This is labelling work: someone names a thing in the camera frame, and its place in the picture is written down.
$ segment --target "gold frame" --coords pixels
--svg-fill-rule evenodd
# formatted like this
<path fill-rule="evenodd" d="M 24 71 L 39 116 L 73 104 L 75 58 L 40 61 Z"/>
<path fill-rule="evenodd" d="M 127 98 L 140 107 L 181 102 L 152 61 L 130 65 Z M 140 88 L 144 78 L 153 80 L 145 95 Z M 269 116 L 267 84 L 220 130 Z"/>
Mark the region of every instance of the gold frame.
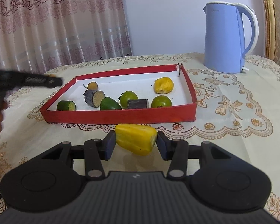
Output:
<path fill-rule="evenodd" d="M 276 46 L 276 17 L 273 0 L 263 0 L 265 7 L 265 23 L 266 23 L 266 44 L 265 57 L 271 60 L 275 58 Z"/>

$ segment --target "floral patterned curtain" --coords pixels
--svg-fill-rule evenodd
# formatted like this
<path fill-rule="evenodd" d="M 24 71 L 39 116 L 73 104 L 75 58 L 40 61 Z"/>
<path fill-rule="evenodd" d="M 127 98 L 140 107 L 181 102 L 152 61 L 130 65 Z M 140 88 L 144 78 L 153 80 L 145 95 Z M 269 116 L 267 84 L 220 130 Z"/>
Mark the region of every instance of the floral patterned curtain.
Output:
<path fill-rule="evenodd" d="M 0 0 L 0 69 L 131 55 L 122 0 Z"/>

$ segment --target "table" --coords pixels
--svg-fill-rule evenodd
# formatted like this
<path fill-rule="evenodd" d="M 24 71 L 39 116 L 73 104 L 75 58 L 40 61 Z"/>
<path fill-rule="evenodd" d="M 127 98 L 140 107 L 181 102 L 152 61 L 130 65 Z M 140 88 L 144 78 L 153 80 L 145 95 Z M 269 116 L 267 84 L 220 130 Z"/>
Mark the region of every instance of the table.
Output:
<path fill-rule="evenodd" d="M 203 65 L 203 54 L 128 56 L 67 65 L 50 70 L 67 83 L 77 75 L 149 65 L 183 63 L 197 96 L 195 122 L 153 124 L 169 138 L 181 138 L 200 145 L 210 140 L 264 171 L 272 181 L 272 193 L 265 209 L 280 220 L 280 66 L 260 56 L 250 55 L 246 73 L 224 74 Z M 10 169 L 52 146 L 70 141 L 83 144 L 104 138 L 114 125 L 48 124 L 39 109 L 56 89 L 22 88 L 8 97 L 0 138 L 0 180 Z M 105 172 L 163 171 L 164 162 L 155 146 L 152 153 L 137 156 L 116 146 Z M 199 169 L 188 160 L 187 174 Z M 84 173 L 84 161 L 75 160 L 74 170 Z M 5 209 L 0 199 L 0 213 Z"/>

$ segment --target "yellow squash chunk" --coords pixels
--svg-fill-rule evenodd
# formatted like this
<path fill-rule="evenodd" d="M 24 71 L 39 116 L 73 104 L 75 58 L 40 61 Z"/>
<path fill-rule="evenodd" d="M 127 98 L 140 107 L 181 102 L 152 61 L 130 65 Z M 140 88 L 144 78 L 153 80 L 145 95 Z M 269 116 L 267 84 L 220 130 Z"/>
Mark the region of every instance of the yellow squash chunk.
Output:
<path fill-rule="evenodd" d="M 116 143 L 137 154 L 149 154 L 157 138 L 157 130 L 147 125 L 118 124 L 115 126 Z"/>
<path fill-rule="evenodd" d="M 169 77 L 162 77 L 155 80 L 153 89 L 155 93 L 166 94 L 173 90 L 174 83 Z"/>

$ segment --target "electric kettle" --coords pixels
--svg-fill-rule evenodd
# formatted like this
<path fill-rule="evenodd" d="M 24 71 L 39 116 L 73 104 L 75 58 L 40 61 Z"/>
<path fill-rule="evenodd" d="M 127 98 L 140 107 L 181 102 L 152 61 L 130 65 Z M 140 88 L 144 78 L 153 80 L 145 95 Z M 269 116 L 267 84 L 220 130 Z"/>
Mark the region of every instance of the electric kettle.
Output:
<path fill-rule="evenodd" d="M 245 55 L 249 54 L 258 40 L 258 21 L 253 9 L 241 3 L 209 2 L 206 14 L 204 65 L 214 71 L 238 73 L 244 67 Z M 252 37 L 245 49 L 242 13 L 251 22 Z"/>

